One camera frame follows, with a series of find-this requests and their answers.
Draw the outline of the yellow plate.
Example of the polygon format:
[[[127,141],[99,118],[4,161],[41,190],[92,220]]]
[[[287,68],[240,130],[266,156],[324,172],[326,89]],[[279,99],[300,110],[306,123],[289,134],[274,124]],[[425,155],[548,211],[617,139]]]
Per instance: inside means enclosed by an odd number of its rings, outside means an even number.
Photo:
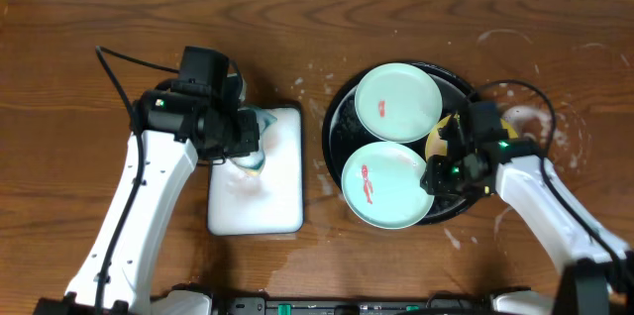
[[[432,129],[430,134],[427,137],[427,142],[425,144],[425,159],[428,160],[431,156],[438,155],[445,157],[448,153],[448,144],[445,140],[442,140],[440,137],[440,130],[444,128],[453,117],[452,114],[440,120]],[[510,139],[517,139],[519,137],[518,133],[513,129],[513,127],[506,122],[505,120],[500,120],[503,129],[508,133]]]

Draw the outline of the green sponge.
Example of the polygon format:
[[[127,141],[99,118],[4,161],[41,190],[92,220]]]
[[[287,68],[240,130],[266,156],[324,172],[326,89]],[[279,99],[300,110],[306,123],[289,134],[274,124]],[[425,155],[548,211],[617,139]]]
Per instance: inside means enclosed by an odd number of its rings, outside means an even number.
[[[246,106],[240,109],[240,112],[246,111],[254,112],[256,115],[259,131],[258,149],[245,157],[232,157],[231,163],[247,174],[258,175],[264,169],[266,160],[264,135],[277,122],[277,118],[267,110],[256,106]]]

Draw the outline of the mint plate long red stain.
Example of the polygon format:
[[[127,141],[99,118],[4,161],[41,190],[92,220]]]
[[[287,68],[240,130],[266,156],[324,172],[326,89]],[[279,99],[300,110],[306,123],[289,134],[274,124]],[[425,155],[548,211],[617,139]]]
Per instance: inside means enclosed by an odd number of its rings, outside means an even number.
[[[375,227],[397,230],[421,221],[434,197],[421,186],[425,160],[394,142],[365,145],[347,159],[341,175],[351,210]]]

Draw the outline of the mint plate small red stain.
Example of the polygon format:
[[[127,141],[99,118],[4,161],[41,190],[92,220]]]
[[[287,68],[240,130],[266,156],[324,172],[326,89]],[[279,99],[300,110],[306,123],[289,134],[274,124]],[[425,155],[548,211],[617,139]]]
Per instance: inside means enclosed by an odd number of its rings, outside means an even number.
[[[426,137],[440,121],[440,88],[423,70],[406,63],[382,64],[365,74],[354,97],[362,125],[383,140],[407,144]]]

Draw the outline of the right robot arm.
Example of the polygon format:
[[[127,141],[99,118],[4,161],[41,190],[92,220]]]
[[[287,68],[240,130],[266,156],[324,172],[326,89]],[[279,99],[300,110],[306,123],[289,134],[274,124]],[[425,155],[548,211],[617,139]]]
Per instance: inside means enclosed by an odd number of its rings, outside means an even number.
[[[633,250],[566,188],[532,140],[497,117],[450,115],[428,137],[422,188],[434,196],[496,194],[515,210],[561,275],[554,298],[490,296],[492,314],[630,314]]]

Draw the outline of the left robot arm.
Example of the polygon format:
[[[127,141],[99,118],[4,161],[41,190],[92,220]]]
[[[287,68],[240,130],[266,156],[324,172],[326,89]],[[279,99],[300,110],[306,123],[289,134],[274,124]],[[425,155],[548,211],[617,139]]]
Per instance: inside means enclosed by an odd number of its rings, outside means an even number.
[[[158,252],[184,184],[200,160],[259,148],[257,115],[243,107],[238,73],[168,80],[131,103],[125,168],[89,255],[60,300],[37,314],[209,314],[203,290],[151,298]]]

